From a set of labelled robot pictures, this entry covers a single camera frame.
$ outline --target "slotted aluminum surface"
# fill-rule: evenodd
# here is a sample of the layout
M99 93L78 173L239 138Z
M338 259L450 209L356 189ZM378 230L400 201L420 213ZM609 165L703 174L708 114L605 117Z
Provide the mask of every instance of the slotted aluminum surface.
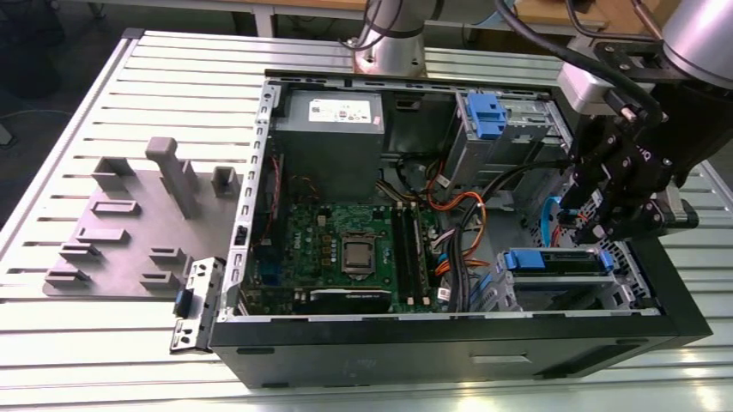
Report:
M664 243L715 335L584 379L250 391L215 355L169 355L171 303L46 298L45 271L97 187L89 175L99 157L129 156L135 168L153 168L143 160L146 142L170 136L197 169L218 164L246 171L267 68L349 72L350 57L334 43L290 39L147 32L121 42L0 234L0 405L134 405L137 411L733 409L733 215L708 165L684 190L701 228ZM428 68L432 77L552 85L560 63L429 50Z

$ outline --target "open computer tower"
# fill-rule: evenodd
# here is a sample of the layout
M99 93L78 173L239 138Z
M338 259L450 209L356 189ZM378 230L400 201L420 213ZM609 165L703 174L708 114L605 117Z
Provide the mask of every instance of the open computer tower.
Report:
M567 158L552 89L267 76L230 255L191 268L174 353L214 351L250 387L352 386L580 377L711 335L657 238L575 245L559 227L548 239L563 168L484 203L473 256L490 265L450 305L445 233L469 201L430 202Z

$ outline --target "power supply label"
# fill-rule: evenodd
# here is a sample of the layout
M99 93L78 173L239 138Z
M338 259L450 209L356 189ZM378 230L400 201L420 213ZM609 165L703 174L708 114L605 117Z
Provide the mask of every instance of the power supply label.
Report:
M372 123L369 101L314 99L310 101L309 120L332 123Z

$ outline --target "green circuit board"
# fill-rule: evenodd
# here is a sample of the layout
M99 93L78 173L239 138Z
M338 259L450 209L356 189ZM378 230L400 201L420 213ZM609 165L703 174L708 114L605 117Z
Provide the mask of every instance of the green circuit board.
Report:
M437 229L432 211L417 211L421 233ZM374 273L356 279L344 273L344 244L352 236L374 241ZM428 243L428 234L418 240ZM428 246L418 259L420 270L428 280L433 276ZM288 217L285 260L280 266L261 264L259 290L247 291L254 311L270 315L293 313L293 293L310 289L365 289L392 292L392 312L434 312L436 291L428 283L428 300L405 300L400 297L398 265L392 223L392 206L297 204Z

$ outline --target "cpu socket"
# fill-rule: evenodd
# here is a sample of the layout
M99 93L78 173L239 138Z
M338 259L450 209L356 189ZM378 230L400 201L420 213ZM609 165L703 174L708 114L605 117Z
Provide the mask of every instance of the cpu socket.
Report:
M342 272L356 281L364 281L374 274L376 237L365 234L342 236Z

